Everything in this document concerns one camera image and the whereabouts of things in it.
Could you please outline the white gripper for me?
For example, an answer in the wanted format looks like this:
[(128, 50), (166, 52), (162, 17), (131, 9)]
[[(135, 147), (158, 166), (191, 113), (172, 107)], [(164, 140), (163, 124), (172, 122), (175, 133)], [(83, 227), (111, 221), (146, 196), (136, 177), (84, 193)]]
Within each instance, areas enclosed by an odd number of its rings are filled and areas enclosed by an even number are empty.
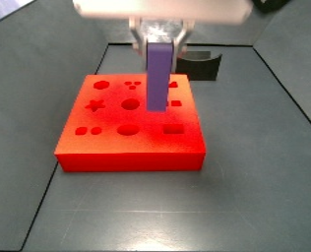
[(79, 15), (96, 19), (127, 19), (134, 37), (132, 49), (147, 68), (147, 39), (140, 32), (140, 18), (182, 20), (182, 29), (172, 39), (172, 70), (184, 42), (194, 30), (194, 21), (214, 24), (242, 24), (250, 16), (250, 0), (72, 0)]

